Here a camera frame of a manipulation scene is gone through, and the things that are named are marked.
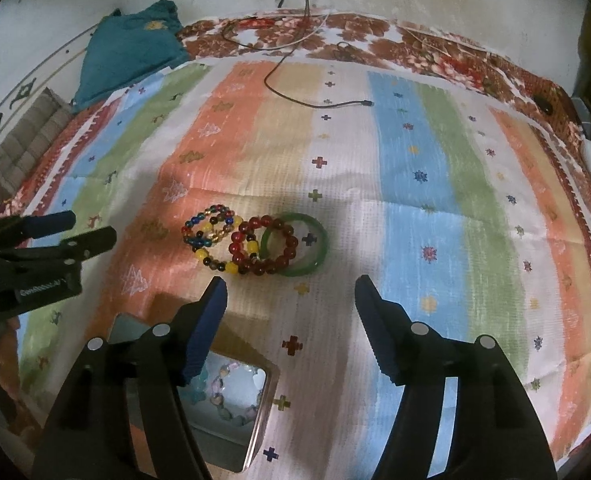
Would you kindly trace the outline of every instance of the multicolored beaded bracelet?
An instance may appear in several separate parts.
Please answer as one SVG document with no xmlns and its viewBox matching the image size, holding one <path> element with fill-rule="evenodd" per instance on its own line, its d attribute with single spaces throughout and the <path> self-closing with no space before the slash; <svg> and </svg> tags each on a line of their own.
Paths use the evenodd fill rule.
<svg viewBox="0 0 591 480">
<path fill-rule="evenodd" d="M 285 250 L 275 260 L 270 258 L 260 259 L 258 257 L 260 245 L 256 239 L 255 230 L 260 227 L 271 227 L 280 230 L 285 237 Z M 264 215 L 262 218 L 254 216 L 248 222 L 242 222 L 238 226 L 238 232 L 231 235 L 232 243 L 229 245 L 229 252 L 232 254 L 232 260 L 229 263 L 237 267 L 239 274 L 246 274 L 251 271 L 256 276 L 262 276 L 265 272 L 275 274 L 279 270 L 286 269 L 289 260 L 296 257 L 298 239 L 293 236 L 293 233 L 293 227 L 285 224 L 280 218 L 274 219 L 269 215 Z M 230 272 L 236 272 L 233 267 L 230 267 L 230 269 Z"/>
</svg>

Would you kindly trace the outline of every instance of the glass bead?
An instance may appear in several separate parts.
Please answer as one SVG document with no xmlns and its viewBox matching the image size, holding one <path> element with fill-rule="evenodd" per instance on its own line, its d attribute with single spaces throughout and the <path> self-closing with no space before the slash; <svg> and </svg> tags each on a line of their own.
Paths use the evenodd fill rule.
<svg viewBox="0 0 591 480">
<path fill-rule="evenodd" d="M 227 262 L 226 266 L 224 266 L 224 270 L 226 270 L 226 272 L 230 272 L 231 274 L 237 274 L 238 266 L 233 262 Z"/>
<path fill-rule="evenodd" d="M 205 258 L 208 258 L 208 251 L 205 249 L 198 249 L 196 251 L 196 258 L 199 260 L 204 260 Z"/>
<path fill-rule="evenodd" d="M 252 271 L 256 276 L 262 276 L 265 272 L 264 264 L 262 262 L 255 262 Z"/>
<path fill-rule="evenodd" d="M 260 245 L 256 240 L 252 240 L 247 243 L 247 251 L 249 253 L 259 253 L 260 252 Z"/>
<path fill-rule="evenodd" d="M 286 256 L 278 256 L 276 258 L 276 267 L 278 270 L 286 269 L 289 266 L 289 259 Z"/>
</svg>

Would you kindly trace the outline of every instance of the yellow bead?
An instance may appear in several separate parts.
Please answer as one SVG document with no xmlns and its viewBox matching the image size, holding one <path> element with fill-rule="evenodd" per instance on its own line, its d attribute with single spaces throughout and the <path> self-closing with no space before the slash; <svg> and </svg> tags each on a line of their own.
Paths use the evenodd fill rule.
<svg viewBox="0 0 591 480">
<path fill-rule="evenodd" d="M 209 255 L 209 253 L 206 249 L 198 249 L 195 252 L 195 254 L 196 254 L 196 258 L 199 259 L 200 261 L 204 260 Z"/>
<path fill-rule="evenodd" d="M 234 264 L 233 262 L 227 262 L 226 267 L 224 267 L 224 270 L 226 272 L 230 272 L 232 274 L 237 274 L 238 273 L 238 266 L 236 264 Z"/>
<path fill-rule="evenodd" d="M 247 242 L 247 252 L 249 254 L 252 254 L 252 253 L 258 254 L 260 252 L 260 246 L 258 245 L 258 242 L 256 240 L 252 240 L 250 242 Z"/>
</svg>

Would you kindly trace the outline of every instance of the red bead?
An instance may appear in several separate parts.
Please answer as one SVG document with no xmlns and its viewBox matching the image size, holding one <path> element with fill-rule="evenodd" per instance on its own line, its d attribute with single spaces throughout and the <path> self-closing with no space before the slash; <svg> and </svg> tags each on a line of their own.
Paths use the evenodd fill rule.
<svg viewBox="0 0 591 480">
<path fill-rule="evenodd" d="M 262 276 L 264 274 L 264 264 L 262 262 L 255 262 L 252 267 L 253 274 Z"/>
<path fill-rule="evenodd" d="M 282 270 L 289 266 L 289 258 L 286 256 L 278 256 L 275 262 L 276 269 Z"/>
</svg>

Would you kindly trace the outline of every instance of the bed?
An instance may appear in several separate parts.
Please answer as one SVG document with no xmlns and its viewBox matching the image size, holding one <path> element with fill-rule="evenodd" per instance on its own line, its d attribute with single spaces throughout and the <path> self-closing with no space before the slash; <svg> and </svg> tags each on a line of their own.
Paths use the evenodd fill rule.
<svg viewBox="0 0 591 480">
<path fill-rule="evenodd" d="M 355 311 L 361 274 L 442 335 L 494 335 L 562 465 L 591 440 L 591 173 L 568 96 L 466 38 L 317 10 L 272 85 L 314 104 L 373 106 L 315 110 L 264 85 L 301 11 L 240 18 L 183 28 L 191 62 L 82 111 L 0 205 L 0 216 L 72 209 L 63 236 L 105 225 L 119 236 L 85 264 L 82 296 L 21 316 L 1 339 L 0 384 L 26 414 L 14 431 L 37 439 L 80 348 L 108 336 L 117 314 L 151 325 L 201 295 L 213 273 L 181 228 L 223 203 L 244 218 L 302 212 L 329 234 L 314 274 L 223 274 L 229 307 L 214 349 L 261 354 L 280 372 L 276 401 L 288 400 L 269 417 L 271 452 L 241 478 L 373 473 L 402 388 L 380 373 Z M 301 229 L 301 249 L 314 250 Z"/>
</svg>

